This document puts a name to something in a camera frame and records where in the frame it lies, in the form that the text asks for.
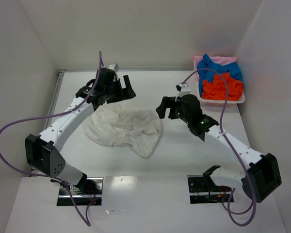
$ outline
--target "white table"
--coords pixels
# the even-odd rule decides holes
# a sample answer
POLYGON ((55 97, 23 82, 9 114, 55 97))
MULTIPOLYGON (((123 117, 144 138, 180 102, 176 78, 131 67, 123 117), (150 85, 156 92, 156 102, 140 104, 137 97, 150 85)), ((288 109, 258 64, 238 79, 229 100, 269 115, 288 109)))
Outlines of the white table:
MULTIPOLYGON (((190 71, 121 71, 128 74, 137 94, 133 101, 154 110, 163 96, 175 96, 175 85, 190 71)), ((66 72, 62 78, 55 112, 71 103, 75 93, 94 72, 66 72)), ((189 81, 192 90, 195 82, 189 81)), ((203 107, 219 120, 220 107, 203 107)), ((162 137, 150 159, 140 158, 129 147, 107 148, 89 140, 79 126, 61 154, 89 177, 104 177, 102 205, 90 210, 92 227, 79 218, 74 207, 57 207, 58 185, 46 178, 23 178, 6 232, 285 232, 271 194, 258 204, 254 221, 235 226, 221 204, 190 204, 187 175, 200 175, 213 165, 239 169, 225 155, 193 136, 181 120, 164 119, 162 137)), ((236 105, 227 108, 224 128, 248 144, 236 105)), ((235 195, 234 210, 250 200, 242 190, 235 195)), ((245 221, 245 217, 236 217, 245 221)))

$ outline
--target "crumpled white towel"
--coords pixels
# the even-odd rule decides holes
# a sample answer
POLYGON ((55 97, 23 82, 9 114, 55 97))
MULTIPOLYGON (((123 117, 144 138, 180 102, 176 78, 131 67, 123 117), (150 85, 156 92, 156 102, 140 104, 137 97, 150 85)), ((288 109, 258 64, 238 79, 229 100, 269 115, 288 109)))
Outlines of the crumpled white towel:
POLYGON ((82 123, 85 135, 106 147, 132 145, 148 159, 161 135, 161 120, 152 111, 141 111, 130 100, 100 106, 82 123))

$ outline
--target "folded laundry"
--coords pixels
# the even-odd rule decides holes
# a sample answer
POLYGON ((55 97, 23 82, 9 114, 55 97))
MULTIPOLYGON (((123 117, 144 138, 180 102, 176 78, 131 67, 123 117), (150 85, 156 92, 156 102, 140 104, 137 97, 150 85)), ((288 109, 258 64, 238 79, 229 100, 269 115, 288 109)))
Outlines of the folded laundry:
MULTIPOLYGON (((232 78, 230 73, 223 73, 221 75, 227 82, 228 100, 239 100, 243 94, 243 82, 232 78)), ((208 80, 203 81, 202 98, 206 100, 225 100, 226 87, 220 75, 215 74, 212 83, 208 80)))

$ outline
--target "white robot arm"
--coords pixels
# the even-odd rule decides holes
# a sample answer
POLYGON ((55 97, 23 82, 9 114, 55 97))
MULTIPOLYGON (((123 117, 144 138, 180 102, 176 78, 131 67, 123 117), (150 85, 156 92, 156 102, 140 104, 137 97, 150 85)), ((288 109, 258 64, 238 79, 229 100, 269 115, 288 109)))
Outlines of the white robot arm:
POLYGON ((70 113, 59 117, 38 136, 30 134, 26 138, 26 157, 29 165, 51 178, 70 183, 79 188, 80 191, 94 186, 91 183, 92 181, 87 179, 86 174, 65 162, 60 151, 75 129, 99 106, 105 102, 118 102, 136 96, 127 75, 124 76, 126 87, 122 88, 121 82, 117 78, 117 71, 117 64, 102 68, 97 85, 84 104, 75 109, 88 96, 91 89, 90 85, 95 80, 89 81, 86 86, 76 93, 76 97, 66 110, 66 112, 70 113))
MULTIPOLYGON (((168 118, 181 119, 189 130, 201 140, 213 145, 222 151, 235 163, 239 163, 232 148, 224 138, 228 137, 240 156, 256 194, 257 202, 263 201, 270 193, 281 185, 277 159, 270 153, 262 153, 249 148, 247 145, 230 135, 227 131, 221 132, 219 123, 208 115, 203 114, 197 97, 190 94, 186 83, 176 86, 177 97, 163 97, 160 106, 156 109, 160 118, 165 117, 167 108, 170 108, 168 118)), ((213 166, 203 174, 204 182, 209 191, 215 186, 228 186, 236 188, 242 186, 246 195, 252 199, 252 194, 244 171, 232 172, 220 166, 213 166)))

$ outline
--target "purple cable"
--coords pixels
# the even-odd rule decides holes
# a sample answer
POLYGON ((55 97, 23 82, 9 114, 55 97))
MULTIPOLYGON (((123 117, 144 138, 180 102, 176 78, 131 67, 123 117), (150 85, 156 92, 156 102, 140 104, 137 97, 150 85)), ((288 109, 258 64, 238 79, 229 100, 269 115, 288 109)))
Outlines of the purple cable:
MULTIPOLYGON (((98 82, 98 79, 99 79, 99 76, 100 76, 100 68, 101 68, 101 64, 103 64, 102 62, 102 57, 101 57, 101 51, 99 51, 99 68, 98 68, 98 71, 97 71, 97 77, 96 77, 96 80, 95 80, 95 83, 93 84, 93 87, 91 88, 91 90, 89 91, 88 95, 86 96, 86 98, 79 104, 77 105, 75 108, 73 108, 71 111, 67 111, 67 112, 63 112, 63 113, 58 113, 58 114, 53 114, 53 115, 49 115, 49 116, 38 116, 38 117, 31 117, 31 118, 26 118, 26 119, 21 119, 21 120, 16 120, 16 121, 13 121, 5 126, 3 126, 1 129, 0 129, 0 135, 1 133, 8 127, 12 126, 12 125, 15 125, 15 124, 18 124, 18 123, 21 123, 21 122, 25 122, 25 121, 31 121, 31 120, 41 120, 41 119, 47 119, 47 118, 52 118, 52 117, 60 117, 60 116, 63 116, 63 115, 66 115, 66 114, 69 114, 71 113, 72 111, 75 111, 77 110, 78 108, 80 108, 87 100, 88 98, 90 97, 90 95, 92 94, 92 92, 94 91, 94 88, 96 87, 97 85, 97 82, 98 82)), ((1 151, 0 151, 0 159, 2 159, 4 161, 4 163, 9 166, 11 169, 15 170, 15 171, 18 171, 22 174, 25 174, 25 175, 30 175, 30 176, 42 176, 42 177, 48 177, 47 175, 44 175, 44 174, 37 174, 37 173, 31 173, 31 172, 26 172, 26 171, 23 171, 23 170, 20 170, 18 169, 17 167, 14 167, 12 164, 10 164, 4 157, 3 155, 1 154, 1 151)))
POLYGON ((221 133, 223 135, 223 137, 225 138, 225 140, 227 141, 228 145, 231 147, 232 151, 235 153, 237 159, 239 160, 240 164, 242 165, 242 168, 246 174, 246 177, 248 179, 248 183, 249 183, 249 187, 250 187, 250 191, 252 193, 252 202, 251 202, 251 205, 249 206, 249 208, 243 212, 233 212, 230 210, 230 203, 231 203, 231 199, 232 199, 232 196, 235 192, 235 188, 232 190, 231 194, 229 195, 229 198, 228 198, 228 202, 227 202, 227 208, 225 207, 224 205, 224 199, 222 199, 222 205, 223 207, 227 210, 228 212, 228 215, 229 217, 231 218, 232 222, 234 222, 237 226, 240 226, 240 227, 244 227, 244 226, 247 226, 248 224, 250 224, 256 214, 256 209, 257 209, 257 199, 256 199, 256 193, 254 191, 254 188, 253 188, 253 185, 252 185, 252 181, 249 177, 249 174, 248 174, 248 171, 246 169, 246 166, 245 164, 243 163, 241 157, 239 156, 238 152, 236 151, 236 149, 234 148, 234 146, 232 145, 231 141, 228 139, 228 137, 224 134, 223 132, 223 126, 222 126, 222 120, 223 120, 223 114, 224 114, 224 111, 226 109, 226 106, 227 106, 227 100, 228 100, 228 85, 227 85, 227 82, 225 81, 225 79, 223 78, 223 76, 221 74, 219 74, 217 71, 213 70, 213 69, 209 69, 209 68, 201 68, 201 69, 198 69, 198 70, 195 70, 194 72, 192 72, 183 82, 182 84, 184 84, 185 82, 188 81, 188 79, 190 77, 192 77, 194 74, 196 74, 197 72, 201 71, 201 70, 209 70, 209 71, 212 71, 218 75, 220 75, 222 81, 224 82, 225 84, 225 87, 226 87, 226 98, 225 98, 225 102, 224 102, 224 105, 223 105, 223 108, 222 108, 222 111, 221 111, 221 115, 220 115, 220 130, 221 130, 221 133), (252 213, 251 213, 251 216, 250 218, 245 222, 245 223, 238 223, 235 221, 235 219, 233 218, 232 214, 235 214, 235 215, 243 215, 245 213, 247 213, 248 211, 250 211, 250 209, 253 208, 252 210, 252 213))
POLYGON ((71 201, 72 201, 72 204, 73 204, 73 206, 74 206, 74 208, 76 209, 76 211, 78 212, 78 214, 80 215, 80 217, 82 218, 82 220, 86 223, 86 225, 87 226, 91 226, 91 223, 90 223, 90 221, 89 221, 89 219, 88 219, 88 216, 87 216, 87 213, 88 213, 88 209, 89 209, 89 207, 96 201, 96 200, 98 200, 99 198, 94 198, 93 200, 91 200, 89 203, 88 203, 88 205, 87 205, 87 207, 86 207, 86 210, 85 210, 85 217, 81 214, 81 212, 80 212, 80 210, 78 209, 78 206, 77 206, 77 204, 76 204, 76 202, 74 201, 74 199, 73 199, 73 197, 72 197, 72 194, 71 194, 71 192, 70 192, 70 187, 69 187, 69 185, 65 182, 65 181, 62 181, 62 182, 58 182, 58 183, 61 183, 61 184, 63 184, 64 186, 65 186, 65 189, 68 191, 68 193, 69 193, 69 196, 70 196, 70 198, 71 198, 71 201))

